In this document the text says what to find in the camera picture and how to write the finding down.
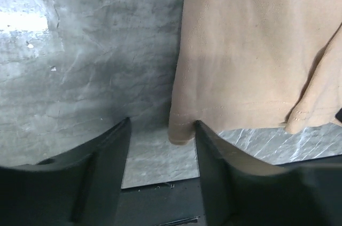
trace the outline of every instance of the beige cloth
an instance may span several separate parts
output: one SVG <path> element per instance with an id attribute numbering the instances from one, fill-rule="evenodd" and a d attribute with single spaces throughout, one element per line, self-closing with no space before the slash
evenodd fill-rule
<path id="1" fill-rule="evenodd" d="M 338 123 L 342 0 L 185 0 L 169 139 Z"/>

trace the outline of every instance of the marble surface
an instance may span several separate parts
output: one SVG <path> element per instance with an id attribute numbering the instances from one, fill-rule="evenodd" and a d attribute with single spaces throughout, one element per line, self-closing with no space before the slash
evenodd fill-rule
<path id="1" fill-rule="evenodd" d="M 0 164 L 36 163 L 133 120 L 123 187 L 198 175 L 166 127 L 183 0 L 0 0 Z M 342 153 L 332 124 L 221 135 L 270 163 Z"/>

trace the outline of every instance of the fabric fold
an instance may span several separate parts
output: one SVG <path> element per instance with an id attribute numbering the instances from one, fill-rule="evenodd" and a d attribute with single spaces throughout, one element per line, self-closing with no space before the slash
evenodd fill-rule
<path id="1" fill-rule="evenodd" d="M 335 122 L 342 107 L 342 0 L 184 0 L 169 139 Z"/>

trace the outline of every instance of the stitching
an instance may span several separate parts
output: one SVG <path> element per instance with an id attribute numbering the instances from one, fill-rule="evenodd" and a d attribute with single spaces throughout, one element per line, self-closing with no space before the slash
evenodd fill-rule
<path id="1" fill-rule="evenodd" d="M 202 110 L 196 110 L 196 111 L 193 111 L 192 113 L 189 113 L 189 114 L 177 114 L 177 113 L 170 113 L 170 115 L 175 115 L 175 116 L 187 116 L 187 115 L 193 115 L 194 113 L 197 113 L 197 112 L 203 112 L 205 110 L 217 110 L 217 109 L 225 109 L 225 108 L 229 108 L 227 106 L 220 106 L 220 107 L 209 107 L 209 108 L 203 108 Z M 321 108 L 317 108 L 315 109 L 315 111 L 317 110 L 328 110 L 328 109 L 331 109 L 331 108 L 339 108 L 339 107 L 321 107 Z M 255 111 L 255 110 L 264 110 L 262 108 L 255 108 L 253 110 L 249 110 L 249 111 Z M 269 108 L 268 110 L 282 110 L 282 108 Z M 307 114 L 307 113 L 311 113 L 311 111 L 292 111 L 291 113 L 298 113 L 298 114 Z"/>
<path id="2" fill-rule="evenodd" d="M 249 104 L 265 104 L 265 103 L 283 103 L 283 104 L 290 104 L 290 102 L 250 102 L 250 103 L 243 103 L 243 104 L 239 104 L 240 106 L 241 105 L 249 105 Z M 187 116 L 187 115 L 191 115 L 193 113 L 196 113 L 196 112 L 202 112 L 202 111 L 205 111 L 205 110 L 217 110 L 217 109 L 220 109 L 220 108 L 228 108 L 227 106 L 219 106 L 219 107 L 207 107 L 207 108 L 203 108 L 202 110 L 196 110 L 196 111 L 193 111 L 192 113 L 189 113 L 189 114 L 177 114 L 177 113 L 170 113 L 171 115 L 177 115 L 177 116 Z"/>
<path id="3" fill-rule="evenodd" d="M 300 118 L 292 118 L 291 120 L 296 120 L 296 121 L 304 121 L 304 120 L 307 120 L 307 119 L 310 119 L 310 118 L 314 118 L 314 117 L 317 117 L 317 116 L 321 116 L 321 115 L 329 115 L 330 113 L 323 113 L 323 114 L 314 114 L 308 118 L 303 118 L 303 119 L 300 119 Z M 187 122 L 187 123 L 171 123 L 172 125 L 174 126 L 184 126 L 186 124 L 191 124 L 193 123 L 194 121 L 192 122 Z"/>

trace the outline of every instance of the black plastic bracket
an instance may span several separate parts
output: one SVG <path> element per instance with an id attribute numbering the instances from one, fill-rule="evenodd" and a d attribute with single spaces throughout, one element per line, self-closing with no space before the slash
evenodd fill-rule
<path id="1" fill-rule="evenodd" d="M 336 114 L 336 119 L 342 123 L 342 108 L 340 111 Z"/>
<path id="2" fill-rule="evenodd" d="M 121 189 L 131 124 L 36 165 L 0 167 L 0 225 L 342 225 L 342 155 L 273 166 L 196 123 L 200 177 Z"/>

